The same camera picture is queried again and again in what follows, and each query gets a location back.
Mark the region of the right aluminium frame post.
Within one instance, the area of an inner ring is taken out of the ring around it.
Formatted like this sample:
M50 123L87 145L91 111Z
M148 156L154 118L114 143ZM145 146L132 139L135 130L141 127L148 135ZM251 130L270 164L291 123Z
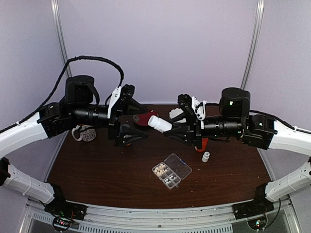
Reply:
M247 61L246 61L246 65L245 65L245 69L244 69L244 73L242 77L242 82L241 82L241 89L246 89L247 83L250 78L251 70L253 67L254 60L255 60L257 46L259 43L260 33L262 29L262 22L264 18L264 7L265 7L265 1L258 0L256 12L255 12L255 19L254 19L249 53L247 56Z

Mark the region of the left aluminium frame post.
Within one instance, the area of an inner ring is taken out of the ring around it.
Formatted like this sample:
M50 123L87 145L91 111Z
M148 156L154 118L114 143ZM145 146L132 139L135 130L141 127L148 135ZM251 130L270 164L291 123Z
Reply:
M58 0L51 0L51 7L52 7L52 16L56 28L56 34L58 38L60 53L62 62L65 65L66 61L68 60L66 45L65 45L65 39L62 29L62 23L61 23L61 16L59 11L59 3Z

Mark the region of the floral mug yellow inside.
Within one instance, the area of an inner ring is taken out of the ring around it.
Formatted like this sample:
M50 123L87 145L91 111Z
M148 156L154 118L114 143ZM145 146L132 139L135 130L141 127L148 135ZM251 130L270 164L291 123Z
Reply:
M89 125L77 125L71 130L71 135L78 142L91 142L97 136L95 128Z

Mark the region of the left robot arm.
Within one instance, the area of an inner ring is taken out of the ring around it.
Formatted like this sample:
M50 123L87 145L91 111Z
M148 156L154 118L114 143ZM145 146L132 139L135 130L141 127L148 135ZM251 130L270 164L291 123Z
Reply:
M148 137L147 133L122 125L123 115L146 113L145 106L133 99L135 87L117 87L108 106L100 104L95 79L78 75L66 79L65 95L59 102L40 107L22 123L0 134L0 184L30 196L56 211L60 216L70 211L60 186L41 182L13 166L6 155L33 142L53 138L81 126L107 128L115 146L127 146Z

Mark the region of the front aluminium rail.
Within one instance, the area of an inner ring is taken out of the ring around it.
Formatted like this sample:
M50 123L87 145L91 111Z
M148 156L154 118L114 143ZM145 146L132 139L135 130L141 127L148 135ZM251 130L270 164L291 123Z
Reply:
M69 233L253 233L250 225L267 218L265 233L300 233L290 198L275 203L274 210L237 219L233 205L177 209L134 209L88 204L85 218L75 220Z

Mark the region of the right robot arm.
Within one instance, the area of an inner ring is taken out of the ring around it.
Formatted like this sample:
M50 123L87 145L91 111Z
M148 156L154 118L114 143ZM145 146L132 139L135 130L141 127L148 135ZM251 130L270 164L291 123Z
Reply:
M202 148L204 138L234 137L258 149L278 149L310 156L311 133L294 127L280 118L250 109L251 94L236 87L222 90L218 116L200 116L205 103L195 103L189 95L178 96L186 124L165 131L167 138Z

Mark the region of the orange pill bottle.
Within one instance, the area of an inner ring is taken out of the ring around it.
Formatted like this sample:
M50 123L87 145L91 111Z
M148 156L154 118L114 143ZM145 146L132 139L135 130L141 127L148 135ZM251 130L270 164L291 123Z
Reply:
M208 138L202 139L202 147L199 149L198 147L194 147L197 152L204 152L206 150L208 144Z

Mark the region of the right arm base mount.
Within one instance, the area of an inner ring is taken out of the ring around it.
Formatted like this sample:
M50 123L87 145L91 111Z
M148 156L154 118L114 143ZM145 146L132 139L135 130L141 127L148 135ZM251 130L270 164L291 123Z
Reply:
M263 231L267 228L269 224L266 214L274 210L273 202L266 198L267 184L261 184L256 188L253 200L232 205L235 219L248 218L248 226L255 231Z

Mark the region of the small white bottle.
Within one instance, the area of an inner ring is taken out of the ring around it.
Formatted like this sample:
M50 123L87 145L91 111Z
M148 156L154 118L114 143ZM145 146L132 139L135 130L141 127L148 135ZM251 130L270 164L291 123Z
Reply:
M205 151L203 156L202 156L202 162L206 163L210 158L210 153L208 151Z
M152 127L153 129L164 133L166 131L170 131L172 129L172 124L168 121L165 121L162 118L157 116L151 116L148 120L148 126Z

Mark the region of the aluminium frame post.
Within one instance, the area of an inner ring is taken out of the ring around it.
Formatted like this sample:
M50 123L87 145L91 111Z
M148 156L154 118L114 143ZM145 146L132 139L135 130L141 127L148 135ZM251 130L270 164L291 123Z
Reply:
M242 77L242 82L241 82L241 89L246 89L247 83L250 78L251 70L253 67L254 60L255 60L257 46L259 43L260 33L262 29L262 22L264 18L264 7L265 7L265 1L258 0L256 12L255 12L255 19L254 19L249 53L247 56L247 61L246 61L246 65L245 65L245 69L244 69L244 73Z
M62 23L61 23L61 16L59 11L59 3L58 0L51 0L51 7L52 7L52 16L56 28L56 34L58 38L60 53L62 62L65 65L66 61L68 60L66 45L65 45L65 39L62 29Z

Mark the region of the clear plastic pill organizer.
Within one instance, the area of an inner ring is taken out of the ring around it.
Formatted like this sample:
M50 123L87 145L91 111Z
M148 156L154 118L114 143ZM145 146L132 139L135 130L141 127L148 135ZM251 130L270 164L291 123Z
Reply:
M178 188L182 180L188 177L192 169L175 153L152 168L152 172L168 188Z

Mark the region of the white scalloped dish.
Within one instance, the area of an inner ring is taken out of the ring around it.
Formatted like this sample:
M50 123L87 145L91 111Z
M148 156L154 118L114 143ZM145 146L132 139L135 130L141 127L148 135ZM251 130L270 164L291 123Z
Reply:
M175 117L177 117L178 115L182 114L183 113L183 110L180 109L180 108L175 108L175 109L172 109L170 110L169 112L169 118L170 119L173 119Z

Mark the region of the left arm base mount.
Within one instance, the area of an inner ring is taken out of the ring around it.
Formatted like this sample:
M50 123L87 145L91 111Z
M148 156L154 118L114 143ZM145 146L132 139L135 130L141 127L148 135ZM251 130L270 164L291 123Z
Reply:
M87 206L67 201L60 186L53 183L51 186L54 199L48 204L43 204L44 210L54 217L52 227L57 232L63 233L75 223L75 220L84 220Z

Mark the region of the red floral plate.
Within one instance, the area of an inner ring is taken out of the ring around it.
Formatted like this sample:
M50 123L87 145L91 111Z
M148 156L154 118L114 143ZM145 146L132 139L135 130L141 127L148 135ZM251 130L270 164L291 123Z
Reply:
M132 120L133 120L133 123L138 126L147 127L148 121L151 118L151 116L159 117L159 114L152 109L152 110L148 110L144 114L133 115Z

